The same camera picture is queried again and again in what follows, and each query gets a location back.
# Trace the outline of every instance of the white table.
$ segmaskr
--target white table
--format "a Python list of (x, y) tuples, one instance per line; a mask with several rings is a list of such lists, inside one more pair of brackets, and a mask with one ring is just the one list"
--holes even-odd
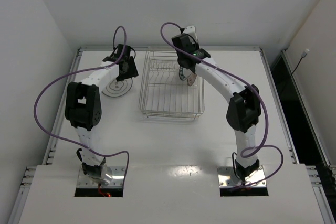
[[(277, 145), (285, 156), (283, 168), (267, 180), (269, 196), (220, 197), (216, 167), (232, 163), (235, 135), (225, 118), (228, 104), (208, 83), (205, 112), (197, 121), (153, 123), (143, 117), (138, 101), (146, 51), (138, 51), (139, 77), (131, 91), (121, 98), (101, 96), (99, 126), (104, 152), (130, 152), (123, 197), (74, 197), (80, 168), (75, 154), (78, 146), (58, 141), (52, 165), (36, 170), (20, 223), (324, 223), (306, 167), (292, 162), (290, 139), (260, 51), (214, 49), (209, 53), (219, 66), (255, 84), (267, 106), (267, 143)], [(109, 54), (84, 51), (73, 67), (98, 66)], [(75, 80), (88, 74), (78, 74)], [(63, 119), (58, 119), (54, 131), (77, 140), (70, 122)], [(262, 114), (257, 143), (264, 126)], [(274, 149), (265, 148), (258, 156), (266, 175), (279, 165), (280, 156)], [(125, 162), (124, 154), (107, 159), (111, 166)], [(189, 171), (182, 172), (184, 165), (197, 165), (202, 170), (190, 175)]]

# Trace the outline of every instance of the white wire rack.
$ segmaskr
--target white wire rack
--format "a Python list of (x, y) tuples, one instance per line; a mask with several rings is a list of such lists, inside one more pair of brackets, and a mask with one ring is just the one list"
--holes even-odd
[(204, 112), (204, 82), (192, 86), (179, 78), (180, 65), (172, 51), (147, 51), (139, 108), (147, 117), (193, 121)]

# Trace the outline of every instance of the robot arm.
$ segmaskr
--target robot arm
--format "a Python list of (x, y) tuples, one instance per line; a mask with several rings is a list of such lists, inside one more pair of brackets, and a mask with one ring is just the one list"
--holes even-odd
[[(65, 117), (75, 128), (79, 141), (98, 153), (103, 152), (100, 149), (100, 136), (97, 130), (102, 115), (100, 93), (114, 79), (122, 81), (138, 76), (134, 59), (130, 56), (130, 46), (125, 46), (123, 58), (118, 64), (107, 67), (119, 58), (122, 48), (123, 45), (118, 45), (117, 53), (112, 53), (103, 59), (100, 65), (104, 67), (103, 69), (94, 71), (80, 82), (71, 82), (67, 87)], [(90, 152), (89, 149), (77, 152), (82, 161), (84, 174), (98, 183), (108, 184), (106, 181), (108, 176), (105, 176), (104, 170), (105, 158)]]
[[(172, 42), (175, 47), (217, 66), (210, 54), (199, 48), (194, 26), (181, 29), (181, 34), (173, 37)], [(242, 150), (256, 145), (256, 124), (261, 115), (258, 98), (239, 80), (210, 68), (200, 61), (191, 59), (181, 52), (177, 51), (177, 56), (181, 67), (191, 70), (208, 81), (228, 102), (229, 108), (226, 118), (236, 135), (237, 159), (235, 163), (237, 176), (245, 180), (247, 176), (259, 168), (259, 160), (256, 154), (249, 158), (242, 158), (240, 155)]]

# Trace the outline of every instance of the gray wall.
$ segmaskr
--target gray wall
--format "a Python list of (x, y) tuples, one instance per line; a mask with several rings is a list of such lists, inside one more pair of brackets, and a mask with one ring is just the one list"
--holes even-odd
[[(0, 223), (7, 223), (27, 165), (41, 163), (48, 137), (33, 105), (52, 79), (69, 71), (74, 52), (43, 0), (0, 0)], [(41, 101), (51, 129), (64, 82)]]
[(132, 45), (163, 44), (160, 25), (175, 21), (195, 24), (203, 45), (260, 45), (272, 62), (318, 0), (44, 1), (74, 48), (110, 45), (119, 24)]
[(310, 52), (294, 74), (330, 161), (336, 164), (336, 0), (321, 0), (290, 43), (294, 69), (301, 53)]

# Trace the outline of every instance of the dark floor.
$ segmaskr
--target dark floor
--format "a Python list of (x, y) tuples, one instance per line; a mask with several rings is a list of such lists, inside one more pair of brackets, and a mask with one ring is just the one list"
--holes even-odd
[(336, 219), (335, 181), (331, 176), (329, 168), (324, 166), (322, 156), (314, 139), (314, 134), (309, 127), (292, 79), (289, 78), (290, 73), (283, 58), (279, 59), (271, 72), (299, 162), (317, 167), (324, 192)]

